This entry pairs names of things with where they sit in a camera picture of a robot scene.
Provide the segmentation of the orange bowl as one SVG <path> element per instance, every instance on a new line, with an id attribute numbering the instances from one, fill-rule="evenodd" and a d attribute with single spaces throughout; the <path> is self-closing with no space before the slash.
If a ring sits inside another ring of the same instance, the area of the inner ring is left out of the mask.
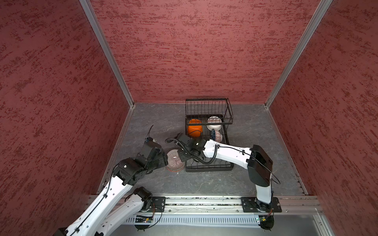
<path id="1" fill-rule="evenodd" d="M 191 137 L 200 137 L 203 133 L 203 126 L 201 120 L 191 119 L 187 127 L 187 134 Z"/>

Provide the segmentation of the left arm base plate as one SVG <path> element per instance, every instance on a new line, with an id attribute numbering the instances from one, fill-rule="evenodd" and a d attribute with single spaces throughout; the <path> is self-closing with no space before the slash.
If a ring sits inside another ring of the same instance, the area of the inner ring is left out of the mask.
<path id="1" fill-rule="evenodd" d="M 166 197 L 153 196 L 147 201 L 145 212 L 164 212 Z"/>

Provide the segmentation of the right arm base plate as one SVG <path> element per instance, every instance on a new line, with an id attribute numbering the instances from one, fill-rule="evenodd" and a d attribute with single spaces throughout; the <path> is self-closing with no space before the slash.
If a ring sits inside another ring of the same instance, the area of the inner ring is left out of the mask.
<path id="1" fill-rule="evenodd" d="M 269 204 L 261 202 L 257 197 L 242 197 L 241 206 L 243 212 L 249 213 L 281 213 L 282 208 L 277 197 L 273 197 Z"/>

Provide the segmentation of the white bowl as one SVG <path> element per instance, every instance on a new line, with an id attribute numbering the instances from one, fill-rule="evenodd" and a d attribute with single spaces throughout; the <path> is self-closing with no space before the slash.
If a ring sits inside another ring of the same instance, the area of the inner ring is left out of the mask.
<path id="1" fill-rule="evenodd" d="M 217 117 L 217 116 L 211 116 L 210 118 L 208 118 L 207 120 L 207 129 L 208 130 L 216 130 L 216 131 L 220 131 L 221 128 L 222 128 L 222 119 Z"/>

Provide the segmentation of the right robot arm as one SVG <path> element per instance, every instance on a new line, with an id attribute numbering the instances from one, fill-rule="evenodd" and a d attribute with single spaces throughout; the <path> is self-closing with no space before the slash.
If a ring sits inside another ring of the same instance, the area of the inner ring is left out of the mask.
<path id="1" fill-rule="evenodd" d="M 253 206 L 259 212 L 268 213 L 273 210 L 273 161 L 261 146 L 236 147 L 186 135 L 173 142 L 179 147 L 178 154 L 183 162 L 192 159 L 202 165 L 210 165 L 215 160 L 220 160 L 246 170 L 250 182 L 256 187 Z"/>

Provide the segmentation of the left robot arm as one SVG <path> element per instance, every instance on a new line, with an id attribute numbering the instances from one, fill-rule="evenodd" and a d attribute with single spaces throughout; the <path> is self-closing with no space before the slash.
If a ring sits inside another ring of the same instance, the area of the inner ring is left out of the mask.
<path id="1" fill-rule="evenodd" d="M 108 236 L 135 213 L 153 209 L 152 194 L 143 187 L 137 188 L 120 207 L 115 206 L 140 179 L 167 164 L 161 145 L 151 137 L 146 138 L 136 158 L 120 161 L 106 187 L 84 213 L 68 227 L 58 229 L 55 235 Z"/>

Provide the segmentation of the blue patterned bowl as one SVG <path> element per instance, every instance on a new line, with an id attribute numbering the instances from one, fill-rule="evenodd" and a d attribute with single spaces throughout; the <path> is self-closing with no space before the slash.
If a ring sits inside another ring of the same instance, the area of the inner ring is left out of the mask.
<path id="1" fill-rule="evenodd" d="M 217 133 L 216 130 L 212 129 L 210 134 L 210 139 L 216 141 Z"/>

